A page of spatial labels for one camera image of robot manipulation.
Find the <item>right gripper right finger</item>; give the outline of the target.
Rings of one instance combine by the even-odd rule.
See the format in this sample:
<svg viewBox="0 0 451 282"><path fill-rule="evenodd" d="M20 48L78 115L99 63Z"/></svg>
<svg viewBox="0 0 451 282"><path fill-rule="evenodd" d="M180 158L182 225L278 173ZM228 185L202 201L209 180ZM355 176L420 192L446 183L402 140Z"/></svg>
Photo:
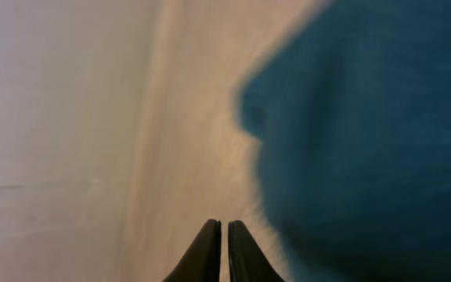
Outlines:
<svg viewBox="0 0 451 282"><path fill-rule="evenodd" d="M228 257L231 282L284 282L240 220L228 224Z"/></svg>

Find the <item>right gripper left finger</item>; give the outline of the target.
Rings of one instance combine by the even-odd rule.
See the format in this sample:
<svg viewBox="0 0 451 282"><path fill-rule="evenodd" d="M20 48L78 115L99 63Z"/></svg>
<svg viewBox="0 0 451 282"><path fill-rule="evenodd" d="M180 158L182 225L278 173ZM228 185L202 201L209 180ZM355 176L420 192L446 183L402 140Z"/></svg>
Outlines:
<svg viewBox="0 0 451 282"><path fill-rule="evenodd" d="M209 219L164 282L219 282L222 224Z"/></svg>

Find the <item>black t-shirt white letters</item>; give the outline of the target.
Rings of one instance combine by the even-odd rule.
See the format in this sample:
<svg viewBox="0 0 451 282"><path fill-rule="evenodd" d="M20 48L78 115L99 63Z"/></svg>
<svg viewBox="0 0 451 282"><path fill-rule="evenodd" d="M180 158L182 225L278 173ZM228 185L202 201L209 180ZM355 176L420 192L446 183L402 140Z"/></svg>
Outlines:
<svg viewBox="0 0 451 282"><path fill-rule="evenodd" d="M240 120L296 281L451 281L451 0L330 2Z"/></svg>

